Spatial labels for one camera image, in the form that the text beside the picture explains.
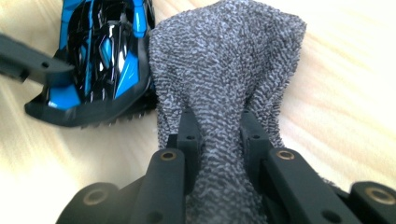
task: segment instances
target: wooden table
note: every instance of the wooden table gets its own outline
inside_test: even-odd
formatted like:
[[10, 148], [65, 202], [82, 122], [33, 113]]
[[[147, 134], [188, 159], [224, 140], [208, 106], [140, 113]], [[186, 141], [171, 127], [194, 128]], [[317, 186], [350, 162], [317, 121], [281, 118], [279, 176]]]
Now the wooden table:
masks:
[[[215, 0], [154, 0], [157, 22]], [[280, 116], [281, 135], [348, 190], [373, 180], [396, 189], [396, 18], [390, 1], [263, 1], [308, 23]], [[52, 55], [61, 0], [0, 1], [0, 32]], [[0, 223], [54, 223], [81, 188], [120, 188], [157, 149], [155, 112], [112, 127], [66, 129], [24, 114], [40, 86], [0, 77]]]

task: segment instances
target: tabletop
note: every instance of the tabletop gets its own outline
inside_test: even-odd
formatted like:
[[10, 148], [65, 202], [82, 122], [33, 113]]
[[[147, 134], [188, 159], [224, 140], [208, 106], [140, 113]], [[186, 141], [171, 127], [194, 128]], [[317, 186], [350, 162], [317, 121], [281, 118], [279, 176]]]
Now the tabletop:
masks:
[[[153, 0], [156, 21], [216, 0]], [[344, 190], [373, 180], [396, 189], [396, 16], [391, 1], [261, 0], [307, 23], [301, 60], [279, 116], [289, 148]], [[49, 56], [62, 0], [1, 0], [0, 32]], [[61, 128], [28, 117], [41, 87], [0, 77], [0, 223], [54, 223], [83, 187], [120, 188], [146, 172], [157, 150], [155, 111], [97, 128]]]

